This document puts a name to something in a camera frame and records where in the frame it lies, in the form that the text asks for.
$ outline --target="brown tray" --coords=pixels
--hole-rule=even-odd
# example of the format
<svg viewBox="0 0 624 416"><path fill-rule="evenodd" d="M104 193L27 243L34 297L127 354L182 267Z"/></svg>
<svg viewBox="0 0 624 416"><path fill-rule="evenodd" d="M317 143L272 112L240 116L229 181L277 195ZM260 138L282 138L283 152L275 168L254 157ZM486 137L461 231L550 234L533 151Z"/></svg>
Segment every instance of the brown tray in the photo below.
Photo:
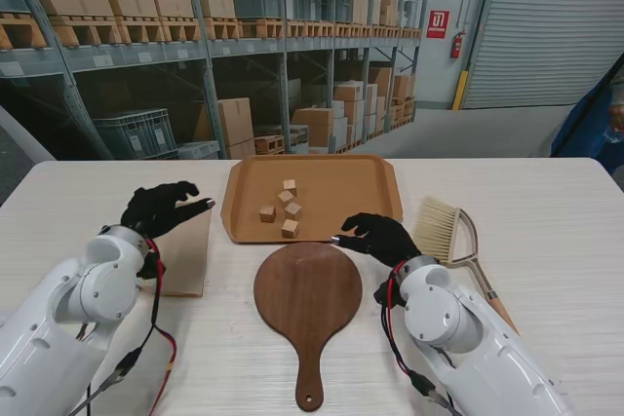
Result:
<svg viewBox="0 0 624 416"><path fill-rule="evenodd" d="M302 207L295 239L282 237L285 216L277 195L285 179L295 179L294 201ZM275 206L275 222L260 221L264 205ZM235 243L326 242L361 211L403 220L394 170L378 156L253 156L232 168L221 219Z"/></svg>

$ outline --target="fire extinguisher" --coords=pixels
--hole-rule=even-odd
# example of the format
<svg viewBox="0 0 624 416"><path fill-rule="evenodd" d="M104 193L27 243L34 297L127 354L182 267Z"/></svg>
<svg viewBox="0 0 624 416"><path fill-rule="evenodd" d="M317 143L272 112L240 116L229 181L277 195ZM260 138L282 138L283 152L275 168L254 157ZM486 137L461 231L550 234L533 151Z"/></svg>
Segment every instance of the fire extinguisher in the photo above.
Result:
<svg viewBox="0 0 624 416"><path fill-rule="evenodd" d="M462 36L466 34L466 30L459 31L452 37L452 41L450 43L450 58L458 58L459 53L461 52L461 42L463 41Z"/></svg>

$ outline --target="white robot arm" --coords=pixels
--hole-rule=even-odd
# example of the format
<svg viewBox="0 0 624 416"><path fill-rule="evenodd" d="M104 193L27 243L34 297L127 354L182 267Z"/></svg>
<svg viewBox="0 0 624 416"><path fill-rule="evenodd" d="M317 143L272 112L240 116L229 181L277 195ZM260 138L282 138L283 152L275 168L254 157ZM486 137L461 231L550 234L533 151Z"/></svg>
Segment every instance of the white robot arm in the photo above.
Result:
<svg viewBox="0 0 624 416"><path fill-rule="evenodd" d="M421 255L397 273L411 339L464 416L571 416L572 403L476 291ZM451 366L438 350L462 358Z"/></svg>
<svg viewBox="0 0 624 416"><path fill-rule="evenodd" d="M123 226L105 228L80 259L54 268L0 326L0 414L66 416L98 371L137 300L148 246ZM62 323L96 323L80 341Z"/></svg>

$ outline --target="wooden paddle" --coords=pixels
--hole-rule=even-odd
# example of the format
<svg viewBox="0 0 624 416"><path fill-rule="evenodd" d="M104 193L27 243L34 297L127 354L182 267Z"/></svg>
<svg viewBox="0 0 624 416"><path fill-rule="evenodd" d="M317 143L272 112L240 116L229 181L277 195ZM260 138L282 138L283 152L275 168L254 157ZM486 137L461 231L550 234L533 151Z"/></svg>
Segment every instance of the wooden paddle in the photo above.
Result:
<svg viewBox="0 0 624 416"><path fill-rule="evenodd" d="M284 335L299 357L295 399L314 411L323 404L321 352L358 312L362 280L337 248L292 244L264 260L253 284L255 306L264 321Z"/></svg>

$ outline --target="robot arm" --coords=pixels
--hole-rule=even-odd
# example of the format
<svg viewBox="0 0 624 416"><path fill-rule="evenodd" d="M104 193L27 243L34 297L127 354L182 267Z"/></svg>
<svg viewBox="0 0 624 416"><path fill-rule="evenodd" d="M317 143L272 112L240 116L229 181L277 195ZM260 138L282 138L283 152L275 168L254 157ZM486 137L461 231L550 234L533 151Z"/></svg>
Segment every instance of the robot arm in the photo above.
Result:
<svg viewBox="0 0 624 416"><path fill-rule="evenodd" d="M461 413L431 390L435 388L431 382L416 374L424 382L423 389L414 384L419 391L453 414L464 416L573 414L561 382L548 377L520 336L480 294L454 284L447 268L421 255L400 223L360 213L342 226L343 231L353 228L355 236L337 235L332 242L371 254L396 271L396 278L391 275L392 280L381 286L375 299L388 306L389 291L392 304L405 307L413 343ZM456 365L447 360L449 354L457 357Z"/></svg>
<svg viewBox="0 0 624 416"><path fill-rule="evenodd" d="M59 263L0 324L0 414L66 416L78 404L135 306L137 276L149 270L146 239L215 204L204 199L177 208L187 194L199 192L188 182L138 189L123 225L105 226L81 258ZM63 328L67 323L95 326L79 340Z"/></svg>

